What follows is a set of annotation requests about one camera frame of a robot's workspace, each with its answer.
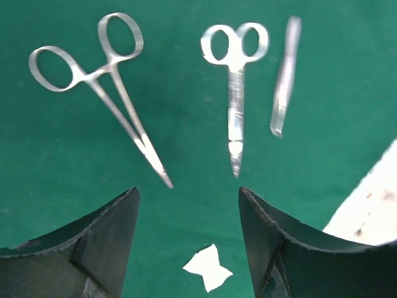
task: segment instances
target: white star-shaped piece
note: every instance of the white star-shaped piece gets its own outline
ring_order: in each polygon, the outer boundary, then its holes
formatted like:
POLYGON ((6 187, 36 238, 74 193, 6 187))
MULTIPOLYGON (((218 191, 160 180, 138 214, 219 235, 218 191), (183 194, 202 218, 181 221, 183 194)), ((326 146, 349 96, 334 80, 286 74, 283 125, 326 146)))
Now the white star-shaped piece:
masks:
POLYGON ((193 258, 183 267, 187 272, 203 277, 207 293, 220 287, 232 272, 219 263, 218 249, 215 244, 194 254, 193 258))

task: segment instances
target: green cloth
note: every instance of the green cloth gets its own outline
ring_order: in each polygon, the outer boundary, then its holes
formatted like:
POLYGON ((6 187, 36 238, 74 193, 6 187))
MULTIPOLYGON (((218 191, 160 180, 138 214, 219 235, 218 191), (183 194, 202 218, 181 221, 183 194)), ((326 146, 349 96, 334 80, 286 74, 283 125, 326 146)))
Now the green cloth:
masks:
MULTIPOLYGON (((239 186, 309 225, 326 225, 397 131, 396 13, 392 0, 1 1, 0 247, 48 233, 137 187, 123 297, 206 297, 201 277, 182 267, 211 243, 234 275, 210 295, 252 297, 239 186), (63 48, 86 71, 106 63, 97 23, 111 12, 141 28, 143 52, 121 63, 120 73, 174 190, 89 86, 53 93, 30 74, 28 57, 43 45, 63 48), (302 18, 302 35, 281 140, 269 124, 291 14, 302 18), (244 155, 235 179, 227 69, 203 59, 200 38, 211 25, 244 22, 264 25, 270 47, 246 67, 244 155)), ((131 33, 112 23, 111 42, 128 53, 131 33)), ((256 44, 250 32, 247 52, 256 44)), ((216 36, 215 54, 226 48, 226 37, 216 36)), ((39 64, 54 83, 71 77, 54 55, 44 53, 39 64)), ((99 81, 122 107, 109 75, 99 81)))

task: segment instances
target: metal tool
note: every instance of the metal tool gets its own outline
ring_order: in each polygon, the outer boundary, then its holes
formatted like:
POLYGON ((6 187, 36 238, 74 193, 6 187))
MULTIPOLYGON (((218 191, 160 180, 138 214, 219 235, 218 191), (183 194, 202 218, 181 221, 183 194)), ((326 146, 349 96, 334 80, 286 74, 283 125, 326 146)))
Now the metal tool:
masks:
POLYGON ((113 113, 113 115, 117 118, 117 120, 125 129, 127 134, 131 137, 131 139, 138 146, 139 150, 149 161, 153 169, 160 175, 161 179, 167 184, 169 188, 173 188, 174 186, 172 185, 172 182, 169 179, 166 170, 164 169, 164 166, 162 165, 159 157, 157 156, 157 153, 154 150, 148 138, 148 135, 143 129, 143 126, 138 118, 138 115, 134 107, 132 106, 131 99, 128 96, 127 90, 125 89, 125 86, 123 84, 123 81, 121 79, 120 73, 118 72, 118 68, 117 68, 117 65, 120 62, 132 59, 138 56, 142 52, 143 37, 141 30, 131 17, 129 17, 126 14, 116 12, 113 14, 108 14, 103 18, 101 18, 101 20, 98 23, 98 35, 99 35, 99 41, 102 45, 102 48, 107 58, 107 64, 101 66, 94 72, 87 74, 77 64, 77 62, 72 58, 72 56, 70 56, 68 53, 66 53, 64 50, 60 49, 59 47, 55 47, 52 45, 47 45, 38 48, 30 54, 29 56, 30 71, 32 72, 33 77, 43 87, 54 92, 65 92, 75 87, 75 85, 77 85, 80 82, 85 82, 86 84, 88 84, 92 88, 92 90, 94 90, 94 92, 100 97, 100 99, 104 102, 104 104, 109 108, 109 110, 113 113), (125 56, 119 55, 110 45, 109 39, 107 37, 107 24, 109 23, 109 20, 113 17, 118 17, 119 19, 123 20, 129 26, 129 28, 133 33, 133 36, 135 38, 135 49, 133 53, 129 55, 125 55, 125 56), (62 59, 64 59, 64 61, 67 62, 67 64, 69 64, 73 76, 69 86, 65 88, 58 88, 52 85, 50 82, 48 82, 40 73, 37 66, 37 57, 43 51, 53 52, 58 56, 60 56, 62 59), (97 79, 106 73, 109 73, 111 75, 113 82, 117 88, 117 91, 120 94, 120 97, 122 98, 124 106, 126 107, 128 114, 137 132, 133 130, 131 125, 128 123, 127 119, 123 116, 123 114, 114 104, 114 102, 110 99, 110 97, 107 95, 104 89, 100 86, 97 79))
POLYGON ((209 27, 201 38, 204 59, 215 65, 228 66, 228 137, 231 167, 237 178, 243 157, 244 128, 244 66, 246 63, 260 60, 269 47, 269 34, 265 27, 257 23, 244 23, 234 31, 227 25, 209 27), (256 30, 259 44, 255 54, 247 56, 244 51, 244 36, 250 29, 256 30), (229 40, 228 52, 224 58, 217 60, 212 53, 211 41, 218 31, 223 31, 229 40))
POLYGON ((272 134, 279 138, 283 137, 282 130, 285 114, 290 103, 293 81, 295 79, 295 65, 297 62, 300 34, 301 19, 291 16, 285 32, 285 53, 274 92, 273 111, 270 120, 270 130, 272 134))
POLYGON ((120 298, 139 201, 131 189, 58 230, 0 248, 0 297, 120 298))

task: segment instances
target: scissors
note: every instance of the scissors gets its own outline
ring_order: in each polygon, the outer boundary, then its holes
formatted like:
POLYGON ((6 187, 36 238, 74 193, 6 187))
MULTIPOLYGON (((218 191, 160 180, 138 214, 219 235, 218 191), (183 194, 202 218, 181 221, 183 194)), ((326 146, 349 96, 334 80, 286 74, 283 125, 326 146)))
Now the scissors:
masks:
POLYGON ((234 31, 227 25, 213 25, 209 27, 201 38, 201 48, 204 59, 215 65, 228 67, 228 145, 233 175, 237 178, 243 157, 243 127, 244 127, 244 67, 246 63, 258 61, 267 53, 269 34, 265 27, 258 23, 244 23, 234 31), (256 53, 247 56, 244 51, 244 36, 251 29, 256 30, 259 44, 256 53), (212 38, 218 31, 223 31, 229 40, 228 52, 220 60, 212 53, 212 38))
POLYGON ((105 52, 106 58, 107 58, 107 64, 104 66, 101 66, 97 70, 95 70, 92 73, 86 73, 79 65, 78 63, 72 58, 71 55, 66 53, 64 50, 62 50, 59 47, 55 47, 53 45, 47 45, 41 48, 38 48, 34 50, 30 56, 29 56, 29 68, 30 71, 33 75, 33 77, 45 88, 48 90, 51 90, 53 92, 65 92, 67 90, 70 90, 71 88, 75 87, 80 82, 85 82, 88 84, 92 90, 99 96, 99 98, 104 102, 104 104, 109 108, 109 110, 113 113, 113 115, 116 117, 116 119, 120 122, 122 127, 125 129, 127 134, 131 137, 131 139, 135 142, 137 145, 138 149, 142 152, 142 154, 145 156, 145 158, 149 161, 150 165, 153 167, 155 172, 159 174, 161 179, 167 184, 169 188, 174 188, 172 185, 171 180, 169 179, 166 170, 164 169, 163 164, 161 163, 159 157, 157 156, 156 151, 154 150, 147 133, 143 129, 143 126, 138 118, 138 115, 132 106, 131 99, 128 96, 127 90, 125 89, 125 86, 123 84, 123 81, 121 79, 120 73, 118 72, 117 65, 120 62, 132 59, 136 56, 138 56, 143 49, 143 36, 141 33, 140 28, 136 24, 136 22, 129 17, 126 14, 122 14, 120 12, 116 12, 113 14, 108 14, 101 18, 101 20, 98 23, 98 35, 99 35, 99 41, 102 45, 102 48, 105 52), (113 17, 118 17, 119 19, 123 20, 131 29, 132 34, 135 38, 135 49, 133 53, 129 55, 119 55, 116 53, 116 51, 112 48, 110 45, 109 39, 107 37, 107 24, 109 23, 109 20, 113 17), (50 51, 58 56, 60 56, 62 59, 64 59, 65 62, 69 65, 71 72, 72 72, 72 80, 69 84, 69 86, 65 88, 58 88, 54 85, 52 85, 50 82, 48 82, 44 76, 41 74, 41 72, 38 70, 37 66, 37 57, 38 55, 43 52, 43 51, 50 51), (122 101, 124 103, 124 106, 126 107, 128 111, 128 115, 131 118, 131 121, 133 125, 136 128, 135 132, 127 119, 123 116, 123 114, 120 112, 120 110, 117 108, 117 106, 114 104, 114 102, 110 99, 110 97, 107 95, 105 90, 100 86, 98 82, 98 78, 106 73, 109 73, 110 76, 113 79, 113 82, 117 88, 117 91, 122 98, 122 101))
POLYGON ((270 120, 270 131, 279 138, 283 137, 282 130, 285 114, 290 104, 300 34, 301 19, 291 16, 285 31, 284 59, 280 67, 280 74, 274 92, 273 111, 270 120))

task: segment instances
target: scissors handle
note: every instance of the scissors handle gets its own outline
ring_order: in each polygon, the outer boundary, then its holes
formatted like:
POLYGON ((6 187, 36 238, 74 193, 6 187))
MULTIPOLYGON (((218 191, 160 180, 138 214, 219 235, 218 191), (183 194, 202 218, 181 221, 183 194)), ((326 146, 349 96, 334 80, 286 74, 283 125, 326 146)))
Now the scissors handle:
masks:
POLYGON ((209 27, 201 38, 201 48, 204 59, 209 63, 216 65, 237 66, 241 68, 246 63, 254 62, 261 59, 269 47, 269 33, 266 28, 258 23, 244 23, 234 31, 227 25, 213 25, 209 27), (256 30, 259 36, 258 48, 252 56, 248 56, 244 51, 244 37, 251 29, 256 30), (228 52, 222 59, 216 59, 212 53, 212 38, 218 31, 223 31, 229 40, 228 52))
POLYGON ((98 23, 98 36, 99 36, 100 44, 102 45, 102 48, 104 49, 106 58, 111 65, 117 64, 118 62, 121 62, 124 60, 132 59, 132 58, 138 56, 142 52, 142 49, 143 49, 143 36, 142 36, 141 29, 139 28, 138 24, 130 16, 123 14, 121 12, 107 14, 106 16, 101 18, 101 20, 98 23), (132 53, 129 55, 118 54, 110 44, 109 38, 107 36, 107 24, 109 23, 109 20, 113 17, 118 17, 119 19, 123 20, 124 23, 126 23, 128 25, 128 27, 131 29, 131 32, 134 36, 135 48, 132 51, 132 53))
POLYGON ((81 81, 84 81, 87 74, 84 72, 84 70, 77 64, 77 62, 73 59, 71 55, 66 53, 64 50, 61 48, 58 48, 53 45, 46 45, 44 47, 38 48, 34 50, 30 56, 29 56, 29 68, 30 72, 32 73, 33 77, 44 87, 47 88, 48 90, 54 91, 54 92, 64 92, 67 91, 81 81), (69 83, 69 85, 65 88, 59 88, 56 87, 55 85, 51 84, 49 81, 47 81, 46 78, 41 74, 40 70, 38 69, 37 65, 37 57, 41 52, 44 51, 49 51, 52 52, 62 59, 69 65, 70 70, 72 72, 72 80, 69 83))

